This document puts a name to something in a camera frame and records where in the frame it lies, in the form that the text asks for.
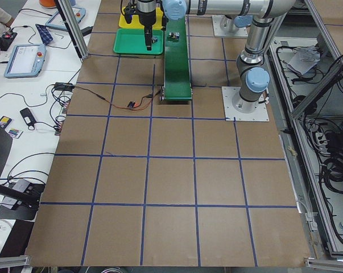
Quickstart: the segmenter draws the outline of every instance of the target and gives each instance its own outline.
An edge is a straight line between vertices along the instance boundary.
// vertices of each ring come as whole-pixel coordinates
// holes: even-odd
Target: person's hand
[[[11,27],[13,21],[14,21],[14,18],[12,17],[5,25],[6,25],[7,27]]]

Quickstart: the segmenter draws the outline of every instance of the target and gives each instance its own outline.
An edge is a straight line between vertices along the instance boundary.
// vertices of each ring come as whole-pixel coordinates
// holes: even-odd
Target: green tray
[[[153,30],[153,37],[158,41],[152,44],[152,50],[148,51],[144,43],[144,30],[120,28],[115,36],[113,51],[117,54],[130,55],[161,55],[164,50],[164,32]]]

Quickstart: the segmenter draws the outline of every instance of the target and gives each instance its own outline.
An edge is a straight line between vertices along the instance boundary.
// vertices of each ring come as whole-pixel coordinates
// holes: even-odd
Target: green conveyor belt
[[[180,34],[179,39],[168,38],[170,32]],[[189,60],[185,18],[170,20],[165,33],[165,83],[166,101],[191,101]]]

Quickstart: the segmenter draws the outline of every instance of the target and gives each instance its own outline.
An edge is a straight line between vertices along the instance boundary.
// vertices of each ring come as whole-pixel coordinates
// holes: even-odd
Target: black power adapter
[[[75,85],[71,84],[70,82],[56,82],[53,86],[54,90],[60,90],[60,91],[69,91],[71,92]]]

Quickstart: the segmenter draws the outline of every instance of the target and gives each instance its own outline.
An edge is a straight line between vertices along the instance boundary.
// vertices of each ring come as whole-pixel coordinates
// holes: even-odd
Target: small object on conveyor
[[[180,39],[180,33],[179,32],[169,32],[167,38],[170,38],[172,40],[179,40]]]

